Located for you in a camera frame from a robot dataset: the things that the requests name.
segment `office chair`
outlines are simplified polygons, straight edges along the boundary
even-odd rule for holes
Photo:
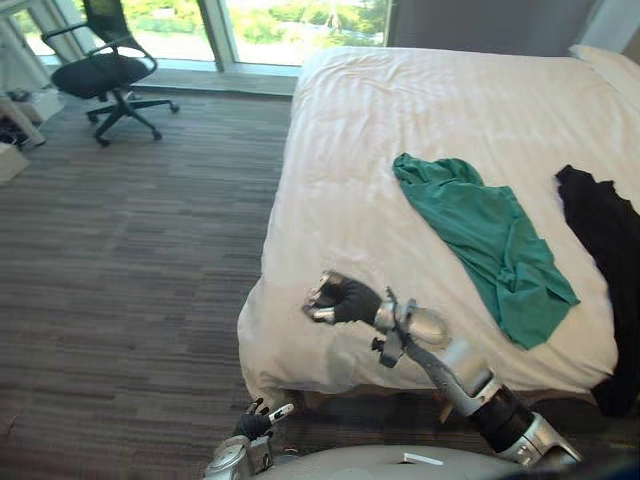
[[[151,129],[156,140],[162,134],[137,110],[155,105],[169,105],[172,112],[177,112],[180,106],[171,100],[129,100],[122,95],[122,89],[128,89],[135,83],[149,75],[157,68],[158,62],[140,46],[133,38],[127,27],[127,21],[122,10],[120,0],[83,0],[87,21],[60,28],[42,35],[42,40],[55,50],[50,39],[56,35],[72,32],[78,28],[87,27],[104,41],[104,45],[86,52],[86,57],[63,65],[51,76],[52,82],[63,92],[80,98],[98,97],[101,102],[107,101],[107,93],[111,92],[116,103],[108,107],[97,108],[87,112],[92,123],[98,122],[98,115],[108,113],[109,116],[96,130],[94,137],[103,147],[111,142],[102,136],[122,116],[133,117]],[[75,35],[74,40],[80,46]],[[121,55],[119,48],[126,47],[138,50],[144,58],[151,62],[149,68],[138,58]]]

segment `black cloth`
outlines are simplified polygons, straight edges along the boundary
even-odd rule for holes
[[[618,363],[591,393],[604,415],[627,414],[640,390],[640,216],[613,182],[571,165],[556,175],[567,224],[593,256],[613,306]]]
[[[104,53],[63,65],[53,73],[51,80],[63,92],[93,98],[137,82],[150,73],[141,60]]]

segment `white duvet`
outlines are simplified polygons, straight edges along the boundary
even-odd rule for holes
[[[617,360],[606,283],[565,223],[554,175],[570,163],[640,206],[640,67],[586,47],[579,58],[340,48],[305,65],[262,257],[238,322],[252,395],[338,393],[360,384],[429,387],[403,358],[389,370],[358,323],[307,320],[324,269],[438,310],[513,389],[582,392]],[[406,201],[391,171],[402,152],[458,157],[509,185],[581,303],[525,351],[496,326],[462,264]]]

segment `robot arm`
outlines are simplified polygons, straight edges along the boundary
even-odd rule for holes
[[[317,322],[362,320],[372,325],[385,335],[371,345],[380,352],[380,363],[393,368],[406,353],[499,457],[527,467],[581,460],[544,417],[531,412],[502,384],[466,339],[451,335],[436,312],[418,307],[413,299],[401,305],[391,290],[387,293],[388,300],[382,301],[366,285],[330,271],[303,311]]]
[[[285,405],[268,414],[268,408],[258,411],[261,404],[262,398],[252,402],[240,417],[233,437],[218,445],[213,460],[203,472],[204,480],[250,478],[271,467],[272,453],[267,430],[293,412],[293,405]]]

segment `floor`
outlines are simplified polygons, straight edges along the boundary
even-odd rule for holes
[[[69,99],[0,189],[0,478],[199,478],[248,397],[236,319],[258,278],[290,103],[173,96],[99,147]],[[633,452],[635,415],[536,405],[587,458]],[[335,398],[278,449],[424,443],[489,453],[429,397]]]

